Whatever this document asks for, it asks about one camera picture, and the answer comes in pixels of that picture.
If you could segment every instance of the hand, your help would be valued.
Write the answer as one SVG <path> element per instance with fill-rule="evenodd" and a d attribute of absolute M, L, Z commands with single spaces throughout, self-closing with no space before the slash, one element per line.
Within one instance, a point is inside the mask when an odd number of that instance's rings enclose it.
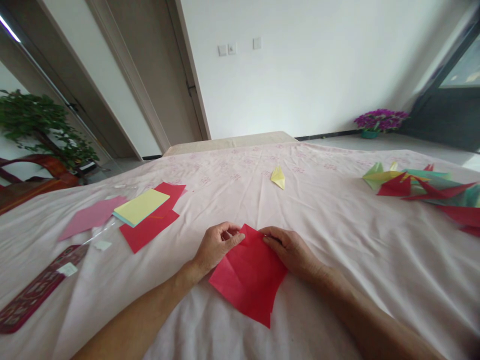
<path fill-rule="evenodd" d="M 259 231 L 266 235 L 263 241 L 276 252 L 287 269 L 300 279 L 314 281 L 329 269 L 315 257 L 295 231 L 276 226 L 264 227 Z"/>
<path fill-rule="evenodd" d="M 240 226 L 227 221 L 209 227 L 205 231 L 200 247 L 192 260 L 203 276 L 216 267 L 231 249 L 245 239 L 245 235 L 239 231 Z"/>

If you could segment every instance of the finger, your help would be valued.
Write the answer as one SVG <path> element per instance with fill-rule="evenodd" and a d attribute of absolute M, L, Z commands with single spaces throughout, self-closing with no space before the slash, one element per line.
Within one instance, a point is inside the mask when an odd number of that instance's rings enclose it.
<path fill-rule="evenodd" d="M 230 234 L 232 232 L 239 232 L 241 229 L 240 226 L 229 221 L 219 223 L 218 225 L 215 225 L 215 228 L 218 230 L 219 233 L 228 231 Z"/>
<path fill-rule="evenodd" d="M 285 248 L 282 246 L 282 244 L 274 238 L 264 236 L 263 242 L 279 256 L 285 251 Z"/>
<path fill-rule="evenodd" d="M 228 231 L 224 231 L 224 232 L 221 233 L 221 239 L 223 241 L 226 241 L 226 240 L 230 239 L 231 237 L 232 237 L 232 235 L 230 235 Z"/>
<path fill-rule="evenodd" d="M 267 226 L 258 231 L 268 237 L 279 240 L 283 246 L 285 246 L 287 241 L 290 239 L 287 231 L 280 227 Z"/>
<path fill-rule="evenodd" d="M 227 251 L 230 251 L 234 247 L 236 247 L 238 244 L 242 242 L 242 240 L 245 239 L 245 234 L 238 233 L 235 236 L 232 236 L 230 239 L 225 241 L 225 246 L 227 248 Z"/>

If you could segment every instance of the tile floor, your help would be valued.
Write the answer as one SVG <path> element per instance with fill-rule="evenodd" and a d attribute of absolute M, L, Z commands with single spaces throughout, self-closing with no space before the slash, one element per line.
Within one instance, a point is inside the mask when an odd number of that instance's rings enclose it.
<path fill-rule="evenodd" d="M 329 137 L 325 139 L 306 140 L 305 142 L 322 146 L 363 151 L 412 150 L 417 153 L 439 158 L 480 172 L 480 154 L 458 150 L 446 145 L 419 140 L 396 133 L 380 134 L 376 139 L 364 139 L 361 138 L 359 134 L 355 134 Z M 139 161 L 136 158 L 115 159 L 103 166 L 105 169 L 110 169 L 110 171 L 97 169 L 92 174 L 88 175 L 88 179 L 90 183 L 97 183 L 101 180 L 135 169 L 145 163 L 146 161 Z"/>

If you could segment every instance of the purple flowers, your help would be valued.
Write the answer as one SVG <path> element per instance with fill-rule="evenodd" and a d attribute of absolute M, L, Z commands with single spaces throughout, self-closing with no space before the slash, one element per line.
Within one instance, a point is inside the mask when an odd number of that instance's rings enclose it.
<path fill-rule="evenodd" d="M 388 129 L 398 129 L 402 121 L 408 118 L 408 116 L 409 114 L 403 111 L 378 109 L 357 117 L 353 122 L 357 124 L 359 129 L 379 132 Z"/>

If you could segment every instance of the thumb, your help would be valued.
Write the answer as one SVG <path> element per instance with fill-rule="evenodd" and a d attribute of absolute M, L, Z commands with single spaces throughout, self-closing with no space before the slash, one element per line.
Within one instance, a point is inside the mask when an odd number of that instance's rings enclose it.
<path fill-rule="evenodd" d="M 267 244 L 270 249 L 276 252 L 277 255 L 280 255 L 280 253 L 284 250 L 282 244 L 271 237 L 265 236 L 263 238 L 263 242 Z"/>
<path fill-rule="evenodd" d="M 234 247 L 236 247 L 238 244 L 240 244 L 243 239 L 245 239 L 245 234 L 238 233 L 232 236 L 231 238 L 229 238 L 227 241 L 224 241 L 224 243 L 228 251 L 230 251 Z"/>

